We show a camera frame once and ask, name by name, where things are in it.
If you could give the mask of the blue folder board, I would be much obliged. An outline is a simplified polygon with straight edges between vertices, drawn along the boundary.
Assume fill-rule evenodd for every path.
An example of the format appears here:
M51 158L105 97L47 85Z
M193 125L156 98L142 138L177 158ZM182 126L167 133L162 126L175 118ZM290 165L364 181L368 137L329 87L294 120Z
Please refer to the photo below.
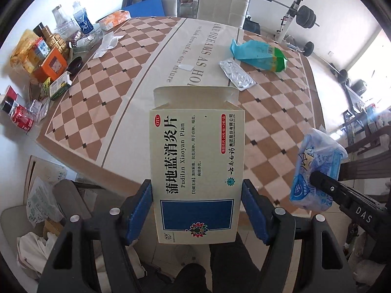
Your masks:
M131 18L165 17L162 0L145 0L122 8L128 11Z

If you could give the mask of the dark wooden chair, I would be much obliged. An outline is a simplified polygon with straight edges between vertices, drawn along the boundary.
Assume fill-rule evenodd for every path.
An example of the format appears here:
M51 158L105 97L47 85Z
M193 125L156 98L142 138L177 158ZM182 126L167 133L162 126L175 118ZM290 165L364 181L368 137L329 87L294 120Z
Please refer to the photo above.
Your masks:
M390 178L390 125L348 146L354 159L341 165L339 181Z

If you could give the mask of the checkered table mat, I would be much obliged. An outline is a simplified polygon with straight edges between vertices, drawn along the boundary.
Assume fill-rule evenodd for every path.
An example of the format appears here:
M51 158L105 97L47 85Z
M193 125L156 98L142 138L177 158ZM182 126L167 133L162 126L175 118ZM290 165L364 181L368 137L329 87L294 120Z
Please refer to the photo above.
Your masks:
M53 104L36 141L48 153L98 185L122 195L151 176L153 108L221 108L245 112L244 176L275 205L298 216L289 200L300 144L323 115L311 67L283 46L283 72L243 64L254 85L238 91L220 62L232 42L257 34L216 22L178 17L128 20L115 29L119 43L88 57L72 86Z

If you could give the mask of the teal green snack bag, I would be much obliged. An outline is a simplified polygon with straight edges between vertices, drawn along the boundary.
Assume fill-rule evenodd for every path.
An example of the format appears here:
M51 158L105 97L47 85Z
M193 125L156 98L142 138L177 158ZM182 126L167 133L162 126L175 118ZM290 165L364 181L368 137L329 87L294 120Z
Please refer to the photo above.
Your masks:
M279 48L257 40L249 40L241 45L233 40L230 51L237 60L270 72L284 71L288 62Z

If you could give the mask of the black fuzzy trouser legs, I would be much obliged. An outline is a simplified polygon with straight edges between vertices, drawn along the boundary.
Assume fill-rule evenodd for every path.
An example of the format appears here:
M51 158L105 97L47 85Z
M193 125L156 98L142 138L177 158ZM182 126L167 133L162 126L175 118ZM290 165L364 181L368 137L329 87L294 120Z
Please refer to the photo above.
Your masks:
M139 279L143 292L259 292L266 280L264 270L252 261L240 235L230 243L211 244L210 269L212 289L207 287L206 269L198 262L191 245L174 247L176 260L182 266L174 279L158 272Z

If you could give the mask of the orange box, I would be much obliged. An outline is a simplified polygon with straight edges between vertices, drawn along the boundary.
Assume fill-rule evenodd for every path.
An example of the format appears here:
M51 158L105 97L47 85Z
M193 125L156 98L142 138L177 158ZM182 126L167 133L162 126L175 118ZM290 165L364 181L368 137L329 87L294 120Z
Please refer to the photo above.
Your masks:
M48 78L55 81L65 72L67 61L57 48L53 48L44 61L33 71L33 76L39 83L44 83Z

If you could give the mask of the orange tissue pack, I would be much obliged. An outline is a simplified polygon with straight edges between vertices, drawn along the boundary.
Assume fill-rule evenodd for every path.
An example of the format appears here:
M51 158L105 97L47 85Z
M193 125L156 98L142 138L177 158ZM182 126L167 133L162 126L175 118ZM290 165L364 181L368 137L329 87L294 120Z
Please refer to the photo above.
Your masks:
M118 10L98 21L103 31L110 31L114 27L126 22L131 18L130 13L126 10Z

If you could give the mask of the cream blue medicine box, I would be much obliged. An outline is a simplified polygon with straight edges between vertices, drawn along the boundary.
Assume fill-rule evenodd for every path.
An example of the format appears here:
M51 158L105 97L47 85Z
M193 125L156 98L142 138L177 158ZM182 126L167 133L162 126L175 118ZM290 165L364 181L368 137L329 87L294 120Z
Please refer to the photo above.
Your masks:
M156 88L149 142L159 242L234 241L245 154L239 91L219 86Z

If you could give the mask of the green white small carton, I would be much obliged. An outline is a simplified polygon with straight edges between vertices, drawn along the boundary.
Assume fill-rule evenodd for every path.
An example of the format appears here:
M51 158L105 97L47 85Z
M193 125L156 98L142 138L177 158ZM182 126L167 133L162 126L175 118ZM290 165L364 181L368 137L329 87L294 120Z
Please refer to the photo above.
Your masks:
M61 94L67 91L72 86L70 72L65 71L55 81L50 84L49 96L51 101L55 101Z

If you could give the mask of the yellow snack bag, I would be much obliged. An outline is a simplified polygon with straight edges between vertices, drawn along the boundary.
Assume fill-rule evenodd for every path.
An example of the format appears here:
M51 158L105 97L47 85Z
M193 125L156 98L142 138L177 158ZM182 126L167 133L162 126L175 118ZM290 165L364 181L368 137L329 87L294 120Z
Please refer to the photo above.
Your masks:
M29 51L33 48L37 40L38 35L33 31L30 29L24 31L10 56L9 64L11 68L14 70L23 68L29 74L34 71L36 65L30 61Z

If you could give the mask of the white padded chair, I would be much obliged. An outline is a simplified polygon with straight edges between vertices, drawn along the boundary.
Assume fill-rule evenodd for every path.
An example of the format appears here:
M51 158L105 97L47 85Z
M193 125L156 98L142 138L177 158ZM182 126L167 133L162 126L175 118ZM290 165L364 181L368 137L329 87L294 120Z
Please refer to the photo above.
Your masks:
M197 19L242 28L250 0L199 0Z

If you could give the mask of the blue tissue pack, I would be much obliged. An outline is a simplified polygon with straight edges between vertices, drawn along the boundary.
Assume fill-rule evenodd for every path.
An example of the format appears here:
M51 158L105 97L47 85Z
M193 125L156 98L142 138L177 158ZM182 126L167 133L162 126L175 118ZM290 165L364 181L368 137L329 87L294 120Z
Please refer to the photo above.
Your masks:
M319 171L337 179L342 160L348 157L344 147L326 133L312 128L298 151L290 192L293 205L304 210L324 212L333 203L332 197L310 182L313 172Z

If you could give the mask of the barbell on rack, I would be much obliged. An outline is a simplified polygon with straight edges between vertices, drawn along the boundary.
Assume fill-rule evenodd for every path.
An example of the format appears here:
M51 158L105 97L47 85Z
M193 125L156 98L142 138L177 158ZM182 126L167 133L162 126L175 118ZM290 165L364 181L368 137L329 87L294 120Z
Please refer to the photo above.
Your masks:
M290 6L283 4L277 0L265 0L270 3L275 3L287 9L286 14L281 18L280 29L274 37L277 43L285 40L285 36L291 24L295 21L297 25L304 29L311 29L313 26L319 26L316 23L317 17L315 12L306 5L300 5L303 0L293 0Z

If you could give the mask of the silver blister pack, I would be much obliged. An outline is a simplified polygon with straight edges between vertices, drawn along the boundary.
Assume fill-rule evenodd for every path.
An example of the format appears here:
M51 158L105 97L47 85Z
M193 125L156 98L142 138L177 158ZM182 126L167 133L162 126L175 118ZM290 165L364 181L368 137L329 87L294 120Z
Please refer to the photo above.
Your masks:
M219 67L230 82L240 91L249 89L256 84L253 78L233 58L220 61Z

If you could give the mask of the blue label water bottle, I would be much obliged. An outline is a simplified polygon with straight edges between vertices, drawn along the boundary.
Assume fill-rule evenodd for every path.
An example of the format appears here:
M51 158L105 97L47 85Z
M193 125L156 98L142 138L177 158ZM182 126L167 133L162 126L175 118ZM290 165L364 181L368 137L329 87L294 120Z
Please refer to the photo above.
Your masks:
M87 17L87 12L84 7L81 6L79 2L74 2L74 18L79 25L83 34L89 34L93 31L93 24L91 24L90 20Z

